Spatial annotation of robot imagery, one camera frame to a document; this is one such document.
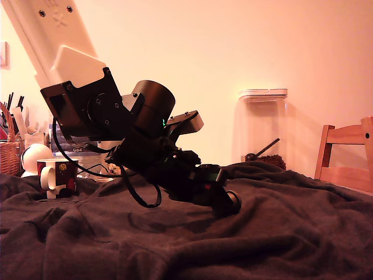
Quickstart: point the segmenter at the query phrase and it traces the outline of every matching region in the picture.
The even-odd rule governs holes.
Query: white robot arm
[[[73,0],[2,0],[2,4],[37,71],[41,94],[54,116],[56,145],[68,160],[76,164],[58,144],[57,122],[72,146],[77,144],[71,136],[121,140],[111,150],[88,143],[84,147],[107,153],[105,161],[121,168],[124,184],[144,207],[160,204],[159,185],[171,199],[209,206],[219,215],[240,211],[238,196],[224,190],[227,172],[218,165],[201,164],[196,153],[176,147],[180,135],[202,128],[198,112],[170,117],[175,97],[150,80],[138,82],[131,94],[121,96],[111,71],[97,58]],[[137,195],[123,166],[155,186],[155,204]]]
[[[2,0],[41,89],[65,81],[77,88],[101,79],[97,58],[73,0]]]

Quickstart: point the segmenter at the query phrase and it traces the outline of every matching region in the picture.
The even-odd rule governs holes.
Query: wall
[[[373,114],[373,1],[76,4],[123,95],[137,81],[151,79],[175,95],[174,114],[199,110],[205,126],[178,144],[205,163],[240,160],[237,130],[245,112],[238,113],[237,96],[242,89],[288,89],[287,165],[307,176],[315,170],[323,124],[356,124]],[[1,100],[12,90],[22,93],[26,103],[40,104],[36,118],[46,118],[33,67],[1,12],[1,37],[11,52],[10,70],[1,70]],[[344,150],[337,150],[336,164],[363,165],[362,150],[349,151],[348,162],[341,156]]]

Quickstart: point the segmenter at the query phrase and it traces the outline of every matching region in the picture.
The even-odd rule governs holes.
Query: mug
[[[39,159],[37,173],[41,192],[46,192],[48,199],[70,197],[76,191],[78,167],[67,159]]]

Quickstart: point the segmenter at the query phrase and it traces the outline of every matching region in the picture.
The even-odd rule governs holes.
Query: chair leg
[[[315,179],[320,179],[321,168],[329,167],[330,153],[332,152],[332,144],[327,143],[328,131],[335,129],[333,125],[324,125],[322,128],[321,143],[319,149],[319,155],[317,158]]]
[[[368,170],[373,187],[373,117],[366,117],[361,120],[365,136],[365,151],[367,153]]]

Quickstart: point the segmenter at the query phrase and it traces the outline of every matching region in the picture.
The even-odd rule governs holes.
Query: chair backrest
[[[368,170],[329,167],[334,144],[365,145]],[[373,193],[373,117],[363,118],[359,125],[338,129],[332,125],[323,126],[315,179]]]

